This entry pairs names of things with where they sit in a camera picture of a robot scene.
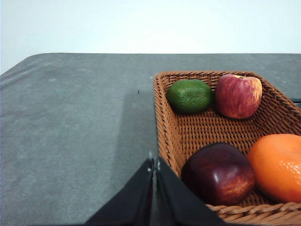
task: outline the brown basket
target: brown basket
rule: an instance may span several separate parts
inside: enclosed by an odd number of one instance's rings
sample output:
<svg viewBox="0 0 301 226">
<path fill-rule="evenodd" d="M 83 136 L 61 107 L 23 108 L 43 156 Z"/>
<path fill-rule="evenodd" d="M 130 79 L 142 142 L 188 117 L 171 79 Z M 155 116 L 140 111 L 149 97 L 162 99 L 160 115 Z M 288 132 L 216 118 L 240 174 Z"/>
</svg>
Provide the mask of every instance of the brown basket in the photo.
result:
<svg viewBox="0 0 301 226">
<path fill-rule="evenodd" d="M 261 80 L 262 100 L 254 116 L 234 120 L 217 114 L 212 107 L 194 115 L 173 112 L 165 94 L 178 80 L 200 79 L 215 91 L 218 79 L 227 73 L 253 76 Z M 225 142 L 244 154 L 260 137 L 268 134 L 301 135 L 301 111 L 283 93 L 253 72 L 162 72 L 154 78 L 154 96 L 158 128 L 159 154 L 177 176 L 185 161 L 199 148 Z M 211 206 L 225 222 L 279 225 L 301 223 L 301 203 L 273 203 L 259 191 L 253 191 L 237 206 Z"/>
</svg>

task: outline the gray tablecloth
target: gray tablecloth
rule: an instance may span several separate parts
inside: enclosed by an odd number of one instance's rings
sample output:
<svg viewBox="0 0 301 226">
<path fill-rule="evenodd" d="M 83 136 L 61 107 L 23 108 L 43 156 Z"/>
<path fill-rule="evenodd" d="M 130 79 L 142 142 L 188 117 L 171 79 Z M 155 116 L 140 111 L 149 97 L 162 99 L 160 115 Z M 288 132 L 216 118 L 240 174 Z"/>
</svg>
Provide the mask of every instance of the gray tablecloth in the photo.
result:
<svg viewBox="0 0 301 226">
<path fill-rule="evenodd" d="M 85 222 L 157 157 L 152 83 L 170 70 L 253 71 L 301 97 L 300 54 L 26 58 L 0 77 L 1 225 Z"/>
</svg>

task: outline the lime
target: lime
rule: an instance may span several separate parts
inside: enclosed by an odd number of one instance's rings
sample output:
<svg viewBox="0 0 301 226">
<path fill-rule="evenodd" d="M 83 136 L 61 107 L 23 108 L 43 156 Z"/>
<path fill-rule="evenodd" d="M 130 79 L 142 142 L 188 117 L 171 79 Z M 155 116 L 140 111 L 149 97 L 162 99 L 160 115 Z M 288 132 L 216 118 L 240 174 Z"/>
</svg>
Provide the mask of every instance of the lime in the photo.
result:
<svg viewBox="0 0 301 226">
<path fill-rule="evenodd" d="M 213 102 L 213 92 L 201 80 L 176 81 L 166 93 L 166 98 L 176 112 L 197 113 Z"/>
</svg>

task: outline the apple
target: apple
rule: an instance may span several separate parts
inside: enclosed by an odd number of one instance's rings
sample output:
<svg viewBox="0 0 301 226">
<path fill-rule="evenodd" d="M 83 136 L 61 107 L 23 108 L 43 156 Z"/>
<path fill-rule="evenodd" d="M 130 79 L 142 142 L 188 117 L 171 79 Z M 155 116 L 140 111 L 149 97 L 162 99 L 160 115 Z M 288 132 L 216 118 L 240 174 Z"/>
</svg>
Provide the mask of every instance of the apple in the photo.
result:
<svg viewBox="0 0 301 226">
<path fill-rule="evenodd" d="M 255 77 L 223 75 L 215 90 L 215 106 L 219 113 L 233 119 L 246 119 L 257 110 L 262 85 Z"/>
<path fill-rule="evenodd" d="M 234 146 L 214 143 L 196 151 L 184 164 L 183 183 L 205 203 L 235 205 L 254 189 L 254 171 Z"/>
</svg>

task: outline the white wall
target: white wall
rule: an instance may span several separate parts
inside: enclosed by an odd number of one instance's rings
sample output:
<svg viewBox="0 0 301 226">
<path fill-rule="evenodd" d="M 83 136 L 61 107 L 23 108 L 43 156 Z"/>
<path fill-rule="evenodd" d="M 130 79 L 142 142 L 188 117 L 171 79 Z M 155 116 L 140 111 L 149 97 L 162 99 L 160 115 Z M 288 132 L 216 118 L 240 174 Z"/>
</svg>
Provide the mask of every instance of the white wall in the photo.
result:
<svg viewBox="0 0 301 226">
<path fill-rule="evenodd" d="M 301 0 L 2 0 L 1 73 L 45 52 L 301 53 Z"/>
</svg>

